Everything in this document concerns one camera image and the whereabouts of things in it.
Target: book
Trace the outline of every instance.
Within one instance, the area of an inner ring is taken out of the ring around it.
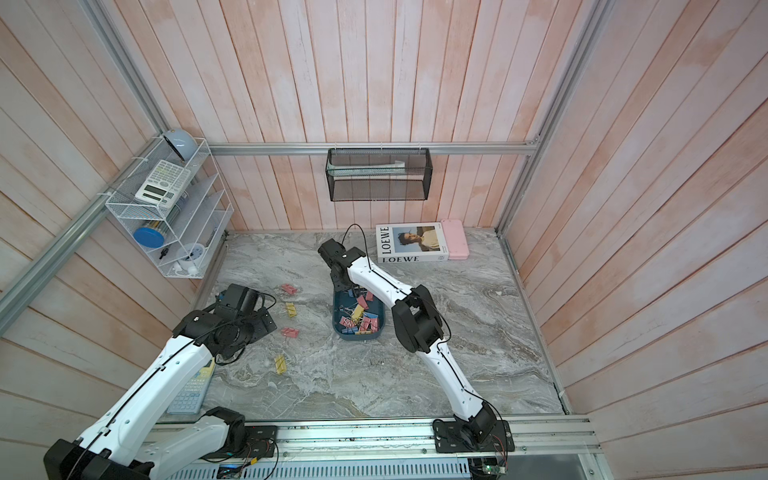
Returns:
[[[447,260],[448,244],[440,222],[376,225],[379,263]]]

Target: wooden wall panel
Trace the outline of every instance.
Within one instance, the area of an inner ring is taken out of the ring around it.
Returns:
[[[616,478],[765,475],[766,22],[616,4],[507,232]]]
[[[105,5],[169,121],[209,141],[525,141],[594,1]],[[521,166],[515,155],[434,156],[427,201],[349,208],[329,201],[320,157],[236,162],[225,177],[238,230],[445,218],[493,227]]]
[[[241,122],[239,112],[230,118]],[[0,5],[0,290],[156,133],[80,2]],[[43,478],[45,450],[123,395],[194,290],[163,278],[112,223],[100,225],[0,339],[3,471]]]

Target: blue lid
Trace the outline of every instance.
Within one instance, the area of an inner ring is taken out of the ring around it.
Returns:
[[[162,233],[149,227],[138,227],[134,232],[134,239],[139,245],[148,248],[162,247],[165,241]]]

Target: blue calculator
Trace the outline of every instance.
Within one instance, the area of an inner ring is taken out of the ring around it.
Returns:
[[[167,412],[171,414],[192,415],[199,413],[200,407],[203,405],[205,393],[208,391],[208,386],[213,378],[215,367],[216,363],[211,358],[208,364],[195,373],[194,377],[176,395],[176,398],[168,406]]]

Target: black mesh basket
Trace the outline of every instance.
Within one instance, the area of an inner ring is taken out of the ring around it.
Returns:
[[[426,200],[429,149],[332,148],[326,177],[331,201]]]

